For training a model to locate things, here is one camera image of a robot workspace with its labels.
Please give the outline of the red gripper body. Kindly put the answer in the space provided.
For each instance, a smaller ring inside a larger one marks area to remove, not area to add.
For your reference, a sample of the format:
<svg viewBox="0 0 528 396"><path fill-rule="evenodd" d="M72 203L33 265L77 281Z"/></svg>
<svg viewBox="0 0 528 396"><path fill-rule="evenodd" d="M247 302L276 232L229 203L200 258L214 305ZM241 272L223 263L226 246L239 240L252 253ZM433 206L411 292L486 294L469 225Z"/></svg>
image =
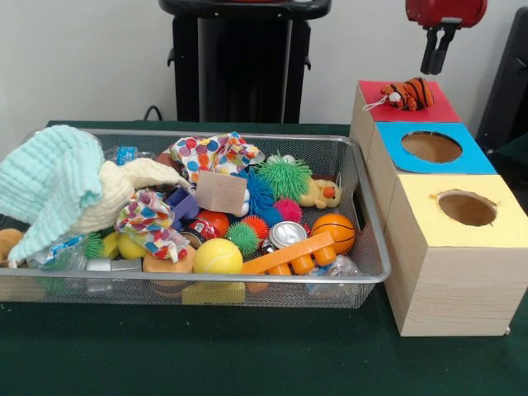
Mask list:
<svg viewBox="0 0 528 396"><path fill-rule="evenodd" d="M469 28L478 24L487 10L487 0L406 0L409 21L430 28L445 24Z"/></svg>

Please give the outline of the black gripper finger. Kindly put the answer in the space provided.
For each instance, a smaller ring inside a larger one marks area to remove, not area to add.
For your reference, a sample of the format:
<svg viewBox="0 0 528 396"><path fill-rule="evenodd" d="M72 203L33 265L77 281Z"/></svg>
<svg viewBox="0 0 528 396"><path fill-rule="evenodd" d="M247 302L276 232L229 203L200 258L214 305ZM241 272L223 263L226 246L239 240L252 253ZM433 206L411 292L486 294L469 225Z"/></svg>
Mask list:
<svg viewBox="0 0 528 396"><path fill-rule="evenodd" d="M455 27L443 27L442 30L444 34L438 45L436 42L440 28L435 28L431 31L434 41L434 48L431 55L431 74L439 74L441 72L450 42L454 39L456 33Z"/></svg>
<svg viewBox="0 0 528 396"><path fill-rule="evenodd" d="M420 67L420 71L422 73L429 73L431 72L431 64L434 59L434 52L436 49L436 29L435 28L427 28L426 29L426 38L427 43L424 50L424 54L422 57L422 64Z"/></svg>

